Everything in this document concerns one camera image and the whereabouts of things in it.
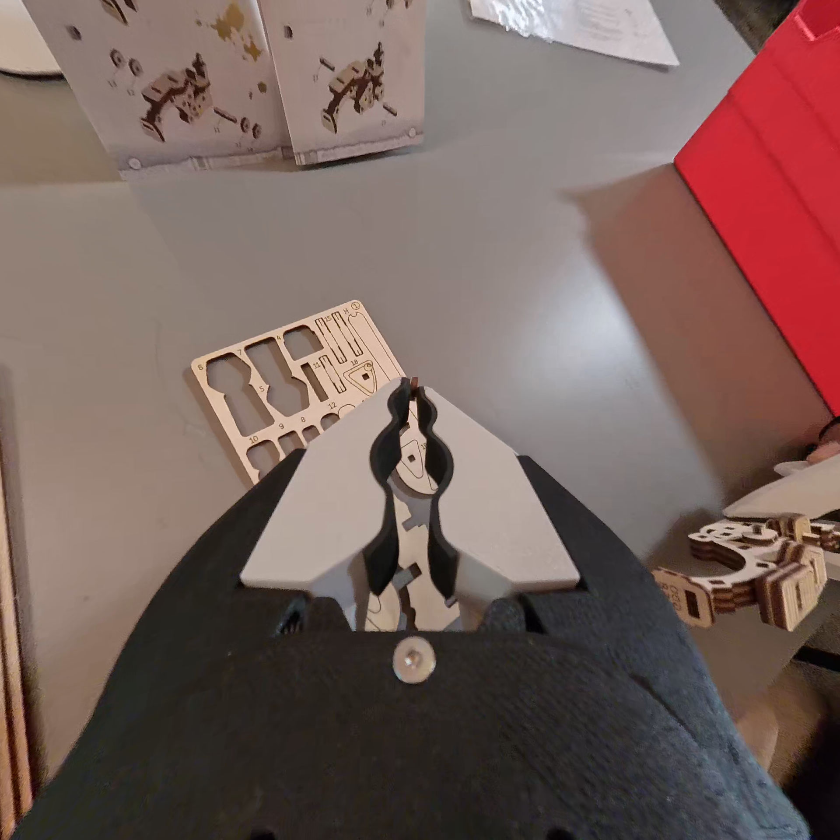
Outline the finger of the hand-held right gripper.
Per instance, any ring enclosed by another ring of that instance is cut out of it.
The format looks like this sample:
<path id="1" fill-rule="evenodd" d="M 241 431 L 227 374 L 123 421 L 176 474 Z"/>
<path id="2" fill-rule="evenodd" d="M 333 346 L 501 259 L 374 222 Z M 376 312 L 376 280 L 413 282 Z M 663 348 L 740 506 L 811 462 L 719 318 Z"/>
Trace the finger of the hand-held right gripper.
<path id="1" fill-rule="evenodd" d="M 732 519 L 772 518 L 798 514 L 811 520 L 838 522 L 839 485 L 774 482 L 750 492 L 723 510 Z"/>
<path id="2" fill-rule="evenodd" d="M 773 472 L 788 484 L 837 484 L 839 458 L 828 458 L 819 463 L 806 460 L 783 462 L 775 465 Z"/>

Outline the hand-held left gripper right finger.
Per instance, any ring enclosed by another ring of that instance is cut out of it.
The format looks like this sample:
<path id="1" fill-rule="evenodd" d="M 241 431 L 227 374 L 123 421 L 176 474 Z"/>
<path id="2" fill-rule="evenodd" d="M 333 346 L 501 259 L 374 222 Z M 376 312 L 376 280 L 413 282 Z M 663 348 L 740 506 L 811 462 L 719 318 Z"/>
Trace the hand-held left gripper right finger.
<path id="1" fill-rule="evenodd" d="M 575 589 L 581 574 L 518 454 L 429 387 L 416 411 L 436 485 L 429 571 L 462 628 L 477 629 L 496 600 Z"/>

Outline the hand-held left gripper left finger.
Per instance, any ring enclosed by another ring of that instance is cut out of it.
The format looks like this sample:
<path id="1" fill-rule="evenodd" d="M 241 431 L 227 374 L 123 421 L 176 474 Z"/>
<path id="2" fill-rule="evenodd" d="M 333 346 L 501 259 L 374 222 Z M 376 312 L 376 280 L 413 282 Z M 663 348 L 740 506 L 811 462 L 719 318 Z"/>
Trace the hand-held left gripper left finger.
<path id="1" fill-rule="evenodd" d="M 399 557 L 389 479 L 412 398 L 407 378 L 388 382 L 304 451 L 240 573 L 249 588 L 305 592 L 338 603 L 363 631 Z"/>

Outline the wooden puzzle model assembly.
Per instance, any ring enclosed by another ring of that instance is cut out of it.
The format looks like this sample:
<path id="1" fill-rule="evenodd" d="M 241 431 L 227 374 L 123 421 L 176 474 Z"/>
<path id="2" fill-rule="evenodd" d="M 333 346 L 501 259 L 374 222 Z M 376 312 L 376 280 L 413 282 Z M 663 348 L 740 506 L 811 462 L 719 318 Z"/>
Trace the wooden puzzle model assembly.
<path id="1" fill-rule="evenodd" d="M 653 570 L 679 618 L 713 627 L 719 616 L 757 606 L 762 623 L 791 632 L 816 609 L 828 580 L 838 580 L 839 526 L 784 514 L 768 520 L 719 520 L 689 535 L 691 556 L 722 571 Z"/>

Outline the grey desk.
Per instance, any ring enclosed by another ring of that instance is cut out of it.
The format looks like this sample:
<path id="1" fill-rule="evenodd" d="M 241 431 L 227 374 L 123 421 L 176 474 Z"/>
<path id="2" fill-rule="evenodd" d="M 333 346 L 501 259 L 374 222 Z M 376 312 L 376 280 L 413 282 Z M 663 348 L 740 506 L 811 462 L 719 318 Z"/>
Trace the grey desk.
<path id="1" fill-rule="evenodd" d="M 63 82 L 2 78 L 2 442 L 53 774 L 173 565 L 249 486 L 192 360 L 360 299 L 410 375 L 652 565 L 831 412 L 671 164 L 750 63 L 654 2 L 657 70 L 427 13 L 425 139 L 123 182 Z"/>

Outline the laser-cut plywood puzzle sheet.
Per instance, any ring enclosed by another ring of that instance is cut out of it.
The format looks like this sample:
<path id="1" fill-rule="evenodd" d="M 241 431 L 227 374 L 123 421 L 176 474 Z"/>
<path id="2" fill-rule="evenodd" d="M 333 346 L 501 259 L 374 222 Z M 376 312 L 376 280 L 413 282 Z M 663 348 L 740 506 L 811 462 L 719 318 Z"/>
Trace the laser-cut plywood puzzle sheet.
<path id="1" fill-rule="evenodd" d="M 387 382 L 402 366 L 356 299 L 272 332 L 200 356 L 192 372 L 253 484 L 293 451 L 306 448 Z M 401 430 L 392 473 L 400 568 L 382 595 L 371 595 L 367 631 L 461 628 L 459 606 L 431 582 L 428 505 L 436 484 L 425 467 L 426 438 L 415 402 Z"/>

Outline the red plastic bin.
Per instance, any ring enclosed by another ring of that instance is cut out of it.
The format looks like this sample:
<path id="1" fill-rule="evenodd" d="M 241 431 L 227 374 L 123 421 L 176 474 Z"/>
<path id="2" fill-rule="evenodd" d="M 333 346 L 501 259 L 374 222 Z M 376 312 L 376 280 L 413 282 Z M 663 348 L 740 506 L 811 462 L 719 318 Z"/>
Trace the red plastic bin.
<path id="1" fill-rule="evenodd" d="M 797 5 L 675 167 L 837 415 L 838 1 Z"/>

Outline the folded assembly instruction booklet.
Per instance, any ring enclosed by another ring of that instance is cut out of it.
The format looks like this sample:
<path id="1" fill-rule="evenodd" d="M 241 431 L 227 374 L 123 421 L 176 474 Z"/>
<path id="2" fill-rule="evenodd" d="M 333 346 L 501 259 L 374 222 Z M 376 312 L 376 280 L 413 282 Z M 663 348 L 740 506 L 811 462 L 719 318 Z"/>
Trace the folded assembly instruction booklet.
<path id="1" fill-rule="evenodd" d="M 424 1 L 24 5 L 126 176 L 423 140 Z"/>

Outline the printed paper in plastic sleeve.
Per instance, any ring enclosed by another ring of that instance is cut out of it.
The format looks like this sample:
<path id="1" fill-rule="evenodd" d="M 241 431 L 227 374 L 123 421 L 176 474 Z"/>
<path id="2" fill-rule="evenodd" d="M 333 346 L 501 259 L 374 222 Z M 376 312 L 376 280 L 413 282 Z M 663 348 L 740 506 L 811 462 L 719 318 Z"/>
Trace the printed paper in plastic sleeve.
<path id="1" fill-rule="evenodd" d="M 473 18 L 523 37 L 657 67 L 679 59 L 649 1 L 471 1 Z"/>

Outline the white rounded flat board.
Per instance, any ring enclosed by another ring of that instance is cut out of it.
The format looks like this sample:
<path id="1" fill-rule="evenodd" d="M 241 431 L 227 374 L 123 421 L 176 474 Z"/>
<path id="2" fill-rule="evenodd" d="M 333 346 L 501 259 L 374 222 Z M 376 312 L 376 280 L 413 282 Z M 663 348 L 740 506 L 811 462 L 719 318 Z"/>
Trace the white rounded flat board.
<path id="1" fill-rule="evenodd" d="M 1 1 L 1 72 L 15 77 L 63 77 L 22 1 Z"/>

